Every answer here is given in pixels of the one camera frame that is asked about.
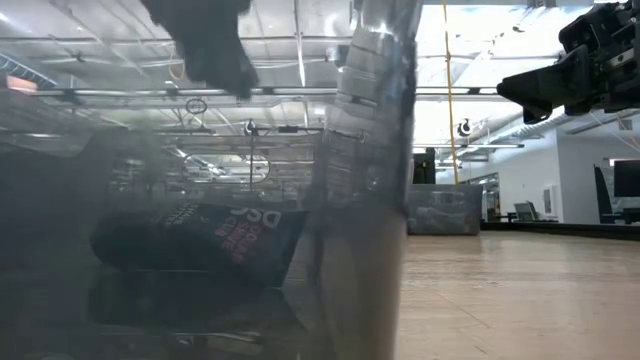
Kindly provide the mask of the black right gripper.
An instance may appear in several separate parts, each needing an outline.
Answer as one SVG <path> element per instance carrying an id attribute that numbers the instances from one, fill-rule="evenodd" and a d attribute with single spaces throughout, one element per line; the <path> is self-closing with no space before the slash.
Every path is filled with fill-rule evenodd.
<path id="1" fill-rule="evenodd" d="M 497 93 L 523 108 L 523 122 L 554 109 L 585 114 L 640 108 L 640 0 L 594 5 L 559 32 L 567 54 L 553 65 L 504 78 Z"/>

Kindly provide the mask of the grey plastic bin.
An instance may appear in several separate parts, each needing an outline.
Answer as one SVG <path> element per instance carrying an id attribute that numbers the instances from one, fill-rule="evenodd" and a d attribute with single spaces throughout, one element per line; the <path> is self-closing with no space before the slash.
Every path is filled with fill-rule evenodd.
<path id="1" fill-rule="evenodd" d="M 408 196 L 410 235 L 476 236 L 482 217 L 482 187 L 414 184 Z"/>

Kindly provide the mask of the black wall monitor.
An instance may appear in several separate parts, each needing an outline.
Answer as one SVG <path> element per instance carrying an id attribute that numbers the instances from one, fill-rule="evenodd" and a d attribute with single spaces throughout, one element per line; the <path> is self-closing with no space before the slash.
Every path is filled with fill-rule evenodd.
<path id="1" fill-rule="evenodd" d="M 615 162 L 614 196 L 640 197 L 640 160 Z"/>

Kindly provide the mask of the dark shave cream tube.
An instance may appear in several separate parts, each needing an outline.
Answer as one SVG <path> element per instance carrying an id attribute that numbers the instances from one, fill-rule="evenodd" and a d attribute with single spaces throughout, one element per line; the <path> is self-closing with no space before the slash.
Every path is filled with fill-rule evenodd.
<path id="1" fill-rule="evenodd" d="M 280 287 L 308 216 L 304 210 L 186 203 L 109 215 L 93 230 L 90 245 L 102 263 L 121 271 L 236 275 Z"/>

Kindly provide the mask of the grey lounge chair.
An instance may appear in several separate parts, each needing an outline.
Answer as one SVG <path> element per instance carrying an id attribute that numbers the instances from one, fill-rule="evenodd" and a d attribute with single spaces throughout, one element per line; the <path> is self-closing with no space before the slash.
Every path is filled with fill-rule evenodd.
<path id="1" fill-rule="evenodd" d="M 530 201 L 516 203 L 514 209 L 518 221 L 533 222 L 539 219 L 535 206 Z"/>

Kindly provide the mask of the grey plastic tray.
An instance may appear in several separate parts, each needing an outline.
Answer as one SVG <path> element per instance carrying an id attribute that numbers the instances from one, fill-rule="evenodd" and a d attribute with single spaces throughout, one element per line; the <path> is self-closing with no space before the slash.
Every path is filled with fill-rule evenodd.
<path id="1" fill-rule="evenodd" d="M 140 0 L 0 0 L 0 360 L 393 360 L 420 0 L 252 0 L 249 99 Z M 99 221 L 309 213 L 280 287 L 121 271 Z"/>

